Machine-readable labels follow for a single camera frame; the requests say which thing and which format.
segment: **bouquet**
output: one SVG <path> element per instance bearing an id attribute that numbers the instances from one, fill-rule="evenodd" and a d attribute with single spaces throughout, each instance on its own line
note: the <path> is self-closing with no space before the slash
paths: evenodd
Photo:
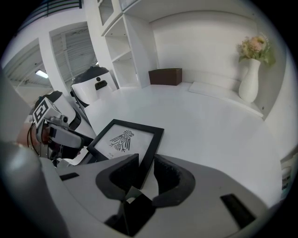
<path id="1" fill-rule="evenodd" d="M 271 66 L 275 63 L 271 43 L 265 35 L 255 36 L 249 39 L 246 37 L 242 44 L 237 45 L 239 62 L 243 59 L 256 59 Z"/>

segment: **framed artwork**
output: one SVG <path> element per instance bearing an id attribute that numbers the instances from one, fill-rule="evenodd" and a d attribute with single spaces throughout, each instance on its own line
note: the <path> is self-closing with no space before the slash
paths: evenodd
<path id="1" fill-rule="evenodd" d="M 141 189 L 163 131 L 164 129 L 158 127 L 114 119 L 91 142 L 87 150 L 98 162 L 126 154 L 139 154 L 139 170 L 134 187 Z"/>

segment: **black slot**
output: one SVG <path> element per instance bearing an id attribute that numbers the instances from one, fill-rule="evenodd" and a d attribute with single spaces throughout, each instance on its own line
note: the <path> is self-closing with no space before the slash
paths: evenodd
<path id="1" fill-rule="evenodd" d="M 241 229 L 256 219 L 234 194 L 221 196 L 220 199 Z"/>
<path id="2" fill-rule="evenodd" d="M 60 178 L 62 181 L 65 181 L 65 180 L 68 180 L 68 179 L 73 179 L 75 177 L 78 177 L 79 175 L 77 173 L 68 173 L 68 174 L 64 174 L 64 175 L 61 175 Z"/>

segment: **white vase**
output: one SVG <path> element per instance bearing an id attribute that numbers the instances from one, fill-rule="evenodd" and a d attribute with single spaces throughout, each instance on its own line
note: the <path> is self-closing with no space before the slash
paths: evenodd
<path id="1" fill-rule="evenodd" d="M 248 59 L 248 72 L 243 78 L 239 87 L 239 96 L 246 102 L 253 102 L 257 97 L 259 89 L 258 71 L 261 62 L 255 59 Z"/>

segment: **black handle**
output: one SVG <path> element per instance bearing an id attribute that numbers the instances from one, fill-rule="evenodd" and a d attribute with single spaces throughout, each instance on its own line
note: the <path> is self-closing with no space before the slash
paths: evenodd
<path id="1" fill-rule="evenodd" d="M 100 82 L 98 82 L 98 83 L 95 84 L 95 89 L 96 90 L 99 90 L 99 89 L 105 87 L 106 85 L 108 85 L 108 84 L 107 84 L 107 82 L 105 80 L 104 81 L 100 81 Z"/>

